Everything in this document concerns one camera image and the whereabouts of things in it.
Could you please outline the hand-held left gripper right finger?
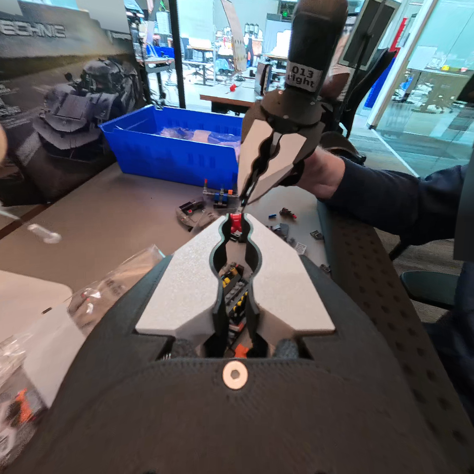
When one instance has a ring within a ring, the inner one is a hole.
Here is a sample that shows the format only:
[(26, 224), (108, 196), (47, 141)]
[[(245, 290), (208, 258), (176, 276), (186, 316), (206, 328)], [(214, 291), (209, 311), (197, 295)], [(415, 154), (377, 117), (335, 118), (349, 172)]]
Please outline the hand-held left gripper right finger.
[(245, 261), (251, 269), (246, 328), (248, 358), (265, 358), (284, 340), (335, 334), (333, 323), (296, 250), (249, 213), (244, 214)]

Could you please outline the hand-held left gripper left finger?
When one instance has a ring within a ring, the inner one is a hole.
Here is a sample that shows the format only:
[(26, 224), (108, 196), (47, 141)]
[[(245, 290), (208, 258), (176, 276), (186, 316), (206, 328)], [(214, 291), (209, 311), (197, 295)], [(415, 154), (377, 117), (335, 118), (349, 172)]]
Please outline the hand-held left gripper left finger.
[(228, 342), (223, 282), (227, 263), (228, 215), (218, 217), (175, 251), (135, 329), (171, 336), (203, 347), (206, 357), (222, 357)]

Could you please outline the black lego chassis assembly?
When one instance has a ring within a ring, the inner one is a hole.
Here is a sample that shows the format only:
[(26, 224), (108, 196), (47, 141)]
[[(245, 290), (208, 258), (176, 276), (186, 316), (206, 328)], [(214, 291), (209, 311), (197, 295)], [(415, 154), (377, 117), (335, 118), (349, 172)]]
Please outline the black lego chassis assembly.
[(222, 268), (219, 275), (228, 321), (224, 357), (246, 357), (247, 351), (252, 347), (252, 342), (247, 331), (246, 303), (250, 282), (245, 275), (245, 266), (230, 262)]

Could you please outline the clear bag grey lego pieces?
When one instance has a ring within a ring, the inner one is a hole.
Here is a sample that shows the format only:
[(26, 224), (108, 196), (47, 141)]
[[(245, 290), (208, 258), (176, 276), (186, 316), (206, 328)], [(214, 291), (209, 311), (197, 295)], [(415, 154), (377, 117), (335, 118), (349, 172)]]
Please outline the clear bag grey lego pieces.
[(152, 245), (74, 293), (68, 314), (81, 333), (88, 336), (107, 311), (164, 257), (165, 254)]

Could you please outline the person's right forearm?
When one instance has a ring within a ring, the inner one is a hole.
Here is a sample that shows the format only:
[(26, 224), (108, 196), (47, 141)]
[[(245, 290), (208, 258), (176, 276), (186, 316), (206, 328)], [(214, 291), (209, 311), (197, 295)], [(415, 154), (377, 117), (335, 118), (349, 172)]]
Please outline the person's right forearm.
[(335, 193), (322, 199), (328, 207), (406, 244), (453, 239), (468, 165), (456, 165), (421, 179), (377, 170), (344, 159), (345, 172)]

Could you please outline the curved grey black lego assembly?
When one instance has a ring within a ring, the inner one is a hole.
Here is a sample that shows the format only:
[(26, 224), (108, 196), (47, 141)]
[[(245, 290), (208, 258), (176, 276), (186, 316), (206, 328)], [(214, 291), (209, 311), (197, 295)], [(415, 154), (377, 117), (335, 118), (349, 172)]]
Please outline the curved grey black lego assembly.
[(188, 229), (194, 228), (205, 210), (204, 199), (197, 198), (188, 201), (175, 210), (177, 220)]

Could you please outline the clear bag mixed lego pieces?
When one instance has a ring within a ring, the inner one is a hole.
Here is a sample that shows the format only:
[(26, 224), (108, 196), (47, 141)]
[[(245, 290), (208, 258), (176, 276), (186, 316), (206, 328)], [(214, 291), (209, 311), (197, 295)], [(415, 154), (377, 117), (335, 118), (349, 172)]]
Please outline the clear bag mixed lego pieces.
[(3, 391), (0, 401), (0, 470), (3, 472), (31, 441), (47, 406), (38, 391), (27, 386)]

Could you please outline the person's right hand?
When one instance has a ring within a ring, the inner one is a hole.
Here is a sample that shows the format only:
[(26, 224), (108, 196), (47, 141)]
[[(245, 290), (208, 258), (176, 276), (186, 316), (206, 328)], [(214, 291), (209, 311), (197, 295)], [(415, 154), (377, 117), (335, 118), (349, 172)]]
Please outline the person's right hand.
[(345, 161), (318, 146), (304, 160), (304, 168), (296, 186), (318, 199), (330, 199), (338, 189), (346, 170)]

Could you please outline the wooden table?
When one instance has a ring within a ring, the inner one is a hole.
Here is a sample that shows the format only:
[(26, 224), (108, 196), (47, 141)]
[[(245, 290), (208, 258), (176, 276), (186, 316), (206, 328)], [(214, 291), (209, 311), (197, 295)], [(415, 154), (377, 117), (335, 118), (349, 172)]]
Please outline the wooden table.
[(243, 82), (231, 91), (231, 85), (219, 84), (216, 86), (199, 86), (199, 99), (211, 104), (211, 112), (227, 114), (245, 114), (256, 100), (261, 99), (254, 89), (246, 87)]

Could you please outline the clear bags in bin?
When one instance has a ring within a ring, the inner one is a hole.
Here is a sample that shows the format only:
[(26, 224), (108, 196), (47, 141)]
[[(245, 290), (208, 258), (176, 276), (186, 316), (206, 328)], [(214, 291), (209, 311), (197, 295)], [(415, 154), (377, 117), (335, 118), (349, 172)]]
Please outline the clear bags in bin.
[(233, 134), (211, 132), (203, 129), (189, 129), (185, 127), (164, 127), (157, 132), (157, 136), (210, 145), (232, 146), (234, 148), (240, 147), (241, 144), (240, 137)]

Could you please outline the flat clear plastic bag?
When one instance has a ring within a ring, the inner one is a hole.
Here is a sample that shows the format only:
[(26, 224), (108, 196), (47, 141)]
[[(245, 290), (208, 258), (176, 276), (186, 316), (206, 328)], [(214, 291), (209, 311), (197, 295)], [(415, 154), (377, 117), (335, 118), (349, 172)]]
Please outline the flat clear plastic bag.
[(219, 219), (219, 215), (211, 209), (198, 209), (185, 216), (184, 224), (188, 231), (194, 234), (200, 233), (207, 226)]

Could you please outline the blue plastic bin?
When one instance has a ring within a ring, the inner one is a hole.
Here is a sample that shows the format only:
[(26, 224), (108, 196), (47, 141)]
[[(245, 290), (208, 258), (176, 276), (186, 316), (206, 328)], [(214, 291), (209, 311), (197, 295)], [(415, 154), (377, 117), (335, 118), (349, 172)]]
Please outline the blue plastic bin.
[(237, 188), (239, 147), (157, 136), (164, 127), (228, 133), (241, 138), (242, 118), (210, 112), (146, 106), (100, 128), (123, 173), (214, 189)]

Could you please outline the dark office chair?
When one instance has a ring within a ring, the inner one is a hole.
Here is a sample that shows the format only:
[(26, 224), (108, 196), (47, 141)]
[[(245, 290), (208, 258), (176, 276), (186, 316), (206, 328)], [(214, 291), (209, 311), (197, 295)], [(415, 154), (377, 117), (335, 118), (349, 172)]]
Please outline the dark office chair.
[(431, 271), (405, 271), (400, 282), (411, 300), (444, 310), (454, 308), (459, 276)]

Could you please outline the tripod with light panel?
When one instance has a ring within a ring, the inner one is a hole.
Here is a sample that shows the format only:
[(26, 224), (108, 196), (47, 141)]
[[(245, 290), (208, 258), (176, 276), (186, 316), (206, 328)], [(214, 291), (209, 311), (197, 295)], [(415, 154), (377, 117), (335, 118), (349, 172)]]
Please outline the tripod with light panel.
[(145, 21), (145, 13), (134, 0), (125, 0), (124, 5), (129, 32), (132, 37), (133, 50), (138, 63), (139, 76), (143, 86), (145, 101), (147, 104), (153, 104), (156, 108), (160, 108), (162, 106), (160, 92), (154, 92), (150, 89), (148, 78), (149, 67), (146, 65), (146, 61), (151, 59), (151, 57), (146, 50), (147, 22)]

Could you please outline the person's dark blue clothing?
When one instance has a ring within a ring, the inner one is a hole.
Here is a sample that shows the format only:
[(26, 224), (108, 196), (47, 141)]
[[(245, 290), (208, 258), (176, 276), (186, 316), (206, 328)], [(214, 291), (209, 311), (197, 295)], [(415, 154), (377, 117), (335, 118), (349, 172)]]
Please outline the person's dark blue clothing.
[(465, 262), (454, 306), (436, 323), (425, 323), (449, 379), (471, 423), (474, 422), (474, 264)]

